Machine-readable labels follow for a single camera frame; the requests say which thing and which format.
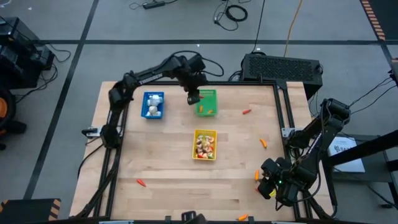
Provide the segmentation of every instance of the yellow basket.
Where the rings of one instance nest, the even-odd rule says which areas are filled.
[[[210,136],[210,137],[214,138],[214,143],[212,143],[214,145],[214,147],[213,147],[214,159],[197,158],[196,149],[197,149],[197,139],[198,139],[199,135]],[[214,160],[216,160],[216,155],[217,155],[217,131],[196,129],[195,134],[193,135],[192,159],[214,161]]]

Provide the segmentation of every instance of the blue basket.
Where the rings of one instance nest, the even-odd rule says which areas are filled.
[[[162,112],[160,116],[146,116],[149,110],[147,101],[149,100],[149,96],[159,95],[163,98],[163,103],[159,103],[157,105],[157,111]],[[164,92],[144,92],[144,99],[142,100],[142,109],[141,116],[146,119],[162,119],[164,113]]]

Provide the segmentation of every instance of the plastic basket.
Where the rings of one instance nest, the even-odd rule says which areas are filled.
[[[146,116],[149,110],[147,101],[149,100],[149,96],[152,95],[159,95],[163,98],[163,103],[159,103],[157,105],[157,111],[162,112],[160,116]],[[141,116],[146,119],[162,119],[164,114],[164,92],[144,92],[144,99],[142,100],[142,109],[141,109]]]
[[[210,136],[210,137],[214,138],[214,142],[212,143],[213,144],[213,158],[212,159],[205,159],[205,158],[197,157],[196,149],[197,149],[197,139],[198,139],[199,135]],[[217,131],[196,129],[195,134],[193,135],[192,159],[215,161],[216,155],[217,155]]]
[[[200,95],[203,96],[200,102],[197,103],[196,113],[198,116],[215,116],[217,110],[217,91],[216,90],[200,90]]]

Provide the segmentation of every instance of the wooden table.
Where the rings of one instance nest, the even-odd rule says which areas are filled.
[[[103,82],[93,118],[93,126],[106,122],[108,91],[114,82]],[[311,122],[302,83],[288,83],[290,104],[296,127]],[[123,151],[114,195],[112,219],[163,220],[171,215],[195,210],[208,220],[235,220],[247,213],[255,220],[294,220],[292,207],[275,211],[275,200],[265,200],[254,190],[254,172],[267,159],[284,157],[280,126],[271,86],[204,86],[216,89],[218,114],[198,117],[187,105],[187,94],[180,86],[142,86],[134,92],[127,115]],[[141,118],[144,91],[165,92],[162,120]],[[280,92],[285,125],[288,126],[283,93]],[[242,110],[252,109],[246,115]],[[192,159],[195,129],[218,132],[217,159]],[[265,150],[259,139],[267,141]],[[89,144],[87,156],[101,141]],[[104,149],[89,158],[81,169],[70,215],[77,214],[98,187]],[[333,212],[322,171],[318,203]],[[147,187],[137,184],[142,179]],[[303,205],[300,212],[305,216]]]

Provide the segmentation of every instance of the yellow cable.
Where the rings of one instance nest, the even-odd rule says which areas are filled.
[[[301,4],[302,4],[302,3],[303,3],[303,0],[300,0],[300,3],[298,4],[297,10],[296,10],[296,13],[294,14],[293,21],[292,21],[292,23],[291,23],[291,25],[290,25],[289,33],[287,34],[287,40],[286,40],[286,46],[285,46],[284,57],[286,57],[287,45],[289,44],[290,33],[291,33],[291,31],[292,31],[292,28],[293,28],[293,25],[294,25],[294,21],[296,20],[297,14],[299,13],[299,10],[300,10],[300,8],[301,8]]]

